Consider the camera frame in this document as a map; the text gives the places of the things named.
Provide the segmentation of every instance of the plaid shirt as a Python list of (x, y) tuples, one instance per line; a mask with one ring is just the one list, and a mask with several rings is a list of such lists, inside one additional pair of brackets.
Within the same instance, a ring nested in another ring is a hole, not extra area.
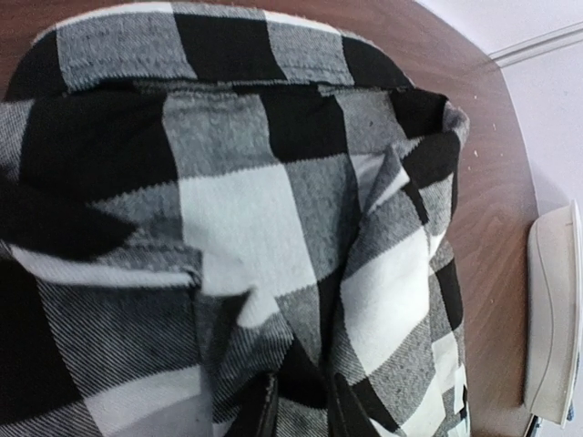
[(298, 17), (49, 29), (0, 104), (0, 436), (469, 435), (467, 130)]

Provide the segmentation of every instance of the white wall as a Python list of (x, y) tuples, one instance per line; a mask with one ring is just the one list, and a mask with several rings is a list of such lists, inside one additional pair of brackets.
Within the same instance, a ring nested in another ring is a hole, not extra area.
[(527, 145), (539, 212), (566, 205), (569, 198), (583, 208), (583, 44), (502, 73)]
[(583, 0), (417, 0), (488, 55), (583, 21)]

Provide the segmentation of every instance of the white square pattern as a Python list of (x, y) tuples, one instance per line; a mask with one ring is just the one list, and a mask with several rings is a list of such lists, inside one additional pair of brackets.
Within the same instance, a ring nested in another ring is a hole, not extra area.
[(452, 389), (455, 386), (455, 376), (458, 369), (457, 341), (450, 332), (431, 345), (434, 352), (435, 372), (441, 384), (441, 391)]
[(316, 283), (283, 166), (189, 178), (179, 187), (187, 244), (239, 259), (253, 285), (273, 297)]
[(429, 437), (435, 434), (444, 419), (444, 398), (439, 380), (435, 377), (429, 384), (419, 408), (401, 428), (405, 435), (411, 437)]
[(341, 285), (344, 321), (370, 375), (429, 311), (429, 259), (423, 228), (373, 259)]

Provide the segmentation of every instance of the plaid jacket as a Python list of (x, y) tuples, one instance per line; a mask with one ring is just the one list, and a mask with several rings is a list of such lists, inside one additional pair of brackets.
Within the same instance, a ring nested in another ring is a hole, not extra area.
[(297, 17), (49, 29), (0, 105), (0, 436), (469, 435), (467, 130)]

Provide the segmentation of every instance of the wooden table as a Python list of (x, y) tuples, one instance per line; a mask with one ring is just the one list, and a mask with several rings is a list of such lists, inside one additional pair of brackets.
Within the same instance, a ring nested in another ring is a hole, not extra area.
[[(36, 33), (116, 0), (0, 0), (0, 92)], [(235, 0), (306, 16), (373, 40), (420, 87), (449, 96), (472, 121), (449, 232), (465, 300), (475, 437), (521, 437), (527, 338), (527, 230), (535, 193), (517, 117), (497, 66), (409, 0)]]

